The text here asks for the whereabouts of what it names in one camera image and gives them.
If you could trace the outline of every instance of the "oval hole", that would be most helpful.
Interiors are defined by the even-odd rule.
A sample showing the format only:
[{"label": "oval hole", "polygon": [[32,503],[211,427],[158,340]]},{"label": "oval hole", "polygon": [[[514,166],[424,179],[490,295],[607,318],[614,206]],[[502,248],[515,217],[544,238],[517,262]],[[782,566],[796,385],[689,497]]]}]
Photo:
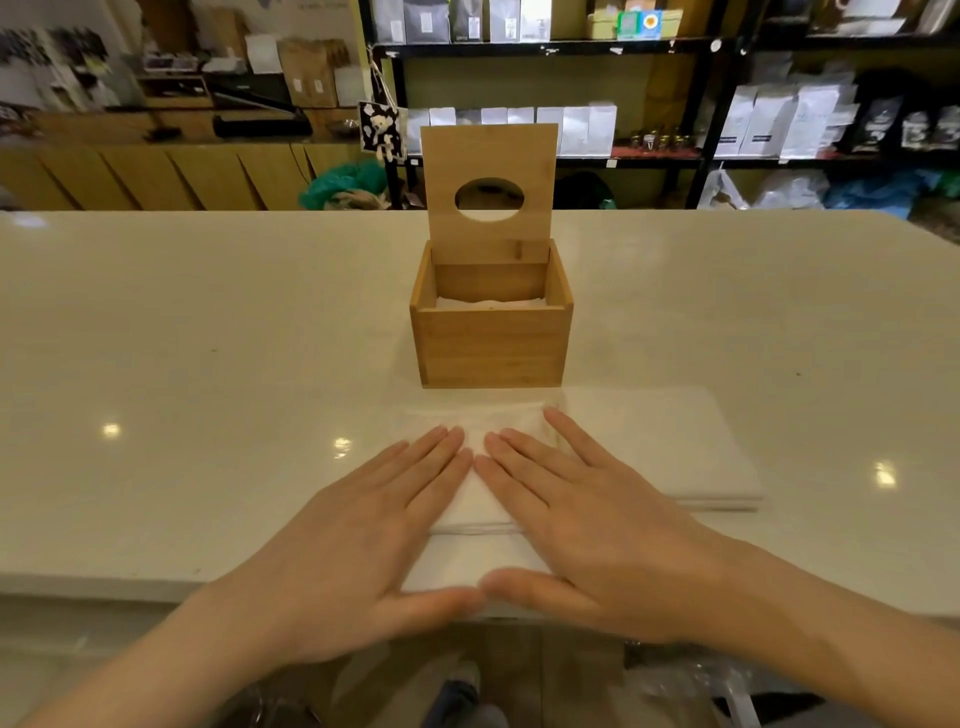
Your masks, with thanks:
[{"label": "oval hole", "polygon": [[523,190],[509,180],[489,177],[457,190],[457,209],[472,220],[506,220],[523,207]]}]

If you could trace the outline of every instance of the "right hand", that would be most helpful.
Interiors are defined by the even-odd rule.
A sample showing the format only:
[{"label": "right hand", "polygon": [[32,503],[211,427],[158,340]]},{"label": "right hand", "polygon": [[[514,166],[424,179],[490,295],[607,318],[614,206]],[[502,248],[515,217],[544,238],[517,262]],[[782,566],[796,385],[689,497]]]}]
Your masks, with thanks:
[{"label": "right hand", "polygon": [[573,420],[544,418],[575,457],[512,429],[488,433],[473,467],[556,575],[492,571],[488,595],[645,642],[705,642],[745,545],[695,521]]}]

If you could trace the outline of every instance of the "left hand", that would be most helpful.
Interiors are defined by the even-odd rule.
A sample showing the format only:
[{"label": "left hand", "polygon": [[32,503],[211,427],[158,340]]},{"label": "left hand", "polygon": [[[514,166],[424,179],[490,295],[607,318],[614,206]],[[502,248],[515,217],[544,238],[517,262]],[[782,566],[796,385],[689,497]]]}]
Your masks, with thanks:
[{"label": "left hand", "polygon": [[273,667],[330,660],[479,610],[474,588],[400,591],[470,469],[463,443],[460,427],[437,427],[383,450],[208,589],[223,608],[242,611],[231,617],[264,644]]}]

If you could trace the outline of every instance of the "floor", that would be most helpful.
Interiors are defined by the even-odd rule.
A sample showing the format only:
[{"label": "floor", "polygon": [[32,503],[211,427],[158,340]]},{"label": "floor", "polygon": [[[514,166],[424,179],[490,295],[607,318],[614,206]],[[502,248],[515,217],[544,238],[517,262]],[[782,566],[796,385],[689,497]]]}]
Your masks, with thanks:
[{"label": "floor", "polygon": [[[0,728],[63,693],[157,624],[156,605],[0,597]],[[622,643],[560,627],[458,624],[332,663],[285,669],[265,695],[304,700],[339,728],[419,726],[460,659],[481,670],[481,696],[511,726],[715,728],[706,699],[643,695],[621,669]]]}]

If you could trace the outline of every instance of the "forearm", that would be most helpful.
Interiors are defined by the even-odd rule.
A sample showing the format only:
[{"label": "forearm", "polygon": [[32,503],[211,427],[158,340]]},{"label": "forearm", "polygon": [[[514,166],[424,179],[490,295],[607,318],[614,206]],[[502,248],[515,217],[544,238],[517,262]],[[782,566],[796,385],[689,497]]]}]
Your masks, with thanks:
[{"label": "forearm", "polygon": [[186,728],[273,665],[269,643],[210,588],[22,728]]},{"label": "forearm", "polygon": [[891,726],[956,725],[960,634],[745,547],[708,641]]}]

